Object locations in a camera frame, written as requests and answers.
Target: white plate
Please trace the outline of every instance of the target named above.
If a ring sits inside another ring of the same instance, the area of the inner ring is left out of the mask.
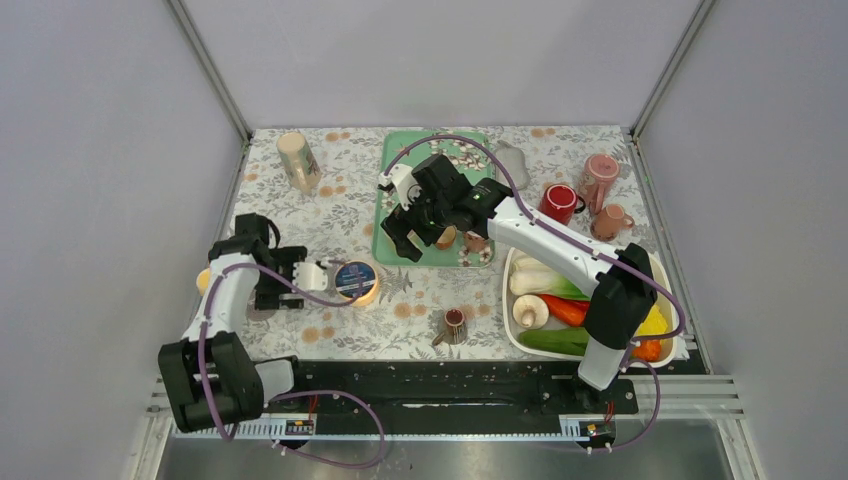
[[[511,248],[509,250],[509,254],[506,257],[506,270],[504,271],[503,278],[503,319],[504,319],[504,328],[506,329],[506,335],[509,337],[509,341],[513,343],[519,349],[532,353],[533,355],[540,355],[543,357],[551,357],[557,358],[560,360],[571,360],[574,362],[579,362],[583,359],[583,357],[579,357],[576,355],[565,355],[562,353],[552,353],[546,352],[544,350],[536,350],[535,348],[529,348],[522,345],[518,341],[518,335],[526,331],[527,329],[518,325],[512,318],[512,305],[515,303],[515,295],[509,290],[509,276],[512,275],[512,259],[516,255],[517,250]],[[665,273],[665,268],[663,268],[662,264],[657,260],[653,255],[648,254],[651,259],[651,269],[654,275],[654,280],[657,281],[660,285],[665,287],[669,292],[671,292],[671,286],[668,284],[668,275]],[[662,312],[663,316],[668,319],[670,323],[670,329],[668,331],[672,331],[677,328],[677,325],[680,323],[680,319],[677,318],[677,311],[674,309],[674,306],[671,302],[668,301],[662,295],[658,295],[657,305],[660,307],[660,312]],[[563,328],[568,328],[562,324],[559,320],[554,317],[548,318],[548,323],[542,327],[542,330],[561,330]],[[680,347],[683,345],[683,341],[680,339],[680,336],[674,337],[671,341],[664,341],[662,352],[660,353],[660,359],[656,362],[651,362],[651,366],[654,368],[663,367],[668,365],[670,361],[674,358],[688,358],[687,352],[685,350],[680,350]],[[643,365],[634,364],[634,367],[642,367]]]

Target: gray floor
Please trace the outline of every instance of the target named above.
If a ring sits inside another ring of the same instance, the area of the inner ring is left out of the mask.
[[[621,438],[641,424],[618,422]],[[376,444],[323,442],[310,453],[361,462]],[[562,444],[529,442],[396,442],[386,460],[366,471],[343,470],[291,455],[280,457],[268,442],[171,439],[159,478],[179,479],[704,479],[732,478],[718,432],[708,421],[659,422],[641,443],[587,458],[563,453]]]

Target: blue label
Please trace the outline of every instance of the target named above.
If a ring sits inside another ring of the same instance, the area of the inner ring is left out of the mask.
[[[363,285],[362,295],[365,295],[374,288],[374,284],[377,282],[377,274],[374,269],[364,262],[350,262],[342,265],[342,268],[336,272],[336,290],[342,296],[353,298],[353,295],[359,290],[360,278]]]

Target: white mushroom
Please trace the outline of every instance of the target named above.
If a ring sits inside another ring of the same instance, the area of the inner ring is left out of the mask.
[[[548,323],[548,306],[536,295],[522,295],[512,305],[512,318],[524,328],[542,328]]]

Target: white wall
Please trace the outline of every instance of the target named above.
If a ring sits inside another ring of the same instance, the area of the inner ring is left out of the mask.
[[[697,0],[187,0],[251,126],[631,125]]]
[[[239,140],[161,1],[0,7],[0,478],[115,479]]]
[[[643,138],[770,479],[845,478],[848,4],[721,2]]]

